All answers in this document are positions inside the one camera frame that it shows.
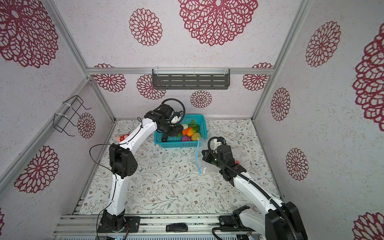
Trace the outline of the clear zip top bag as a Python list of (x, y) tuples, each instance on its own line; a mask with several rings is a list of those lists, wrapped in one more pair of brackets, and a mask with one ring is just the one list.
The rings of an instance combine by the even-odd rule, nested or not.
[(196, 152), (196, 165), (199, 174), (221, 173), (228, 167), (235, 167), (239, 162), (235, 160), (231, 146), (223, 137), (199, 139)]

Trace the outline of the purple onion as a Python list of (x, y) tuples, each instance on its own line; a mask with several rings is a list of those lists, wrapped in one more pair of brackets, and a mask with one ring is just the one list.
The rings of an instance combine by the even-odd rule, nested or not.
[(189, 142), (189, 141), (191, 141), (191, 137), (189, 137), (189, 136), (187, 136), (187, 135), (182, 136), (181, 141), (182, 141), (182, 142)]

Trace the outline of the white radish with leaves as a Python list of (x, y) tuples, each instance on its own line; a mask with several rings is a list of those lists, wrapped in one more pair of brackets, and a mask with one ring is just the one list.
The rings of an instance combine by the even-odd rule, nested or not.
[(195, 127), (197, 124), (194, 120), (192, 120), (189, 124), (182, 124), (184, 130), (188, 129), (188, 128), (193, 128)]

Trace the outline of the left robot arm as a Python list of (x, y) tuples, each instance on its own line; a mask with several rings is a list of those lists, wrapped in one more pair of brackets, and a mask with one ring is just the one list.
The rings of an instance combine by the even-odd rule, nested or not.
[(96, 233), (110, 233), (124, 231), (125, 197), (131, 176), (138, 169), (135, 153), (143, 142), (154, 132), (160, 132), (168, 137), (175, 137), (184, 130), (181, 125), (186, 115), (183, 103), (176, 99), (166, 99), (160, 106), (138, 119), (139, 126), (129, 137), (118, 144), (110, 144), (110, 171), (113, 185), (109, 203), (100, 211), (97, 219), (99, 224)]

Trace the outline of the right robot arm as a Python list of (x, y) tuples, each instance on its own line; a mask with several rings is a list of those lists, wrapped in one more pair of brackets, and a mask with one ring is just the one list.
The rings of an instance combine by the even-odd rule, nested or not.
[(234, 211), (233, 217), (239, 225), (235, 230), (253, 230), (266, 240), (307, 240), (299, 209), (291, 202), (284, 203), (279, 198), (260, 187), (238, 164), (231, 147), (220, 145), (216, 150), (203, 150), (203, 161), (219, 168), (224, 180), (242, 192), (258, 208), (259, 212), (249, 207)]

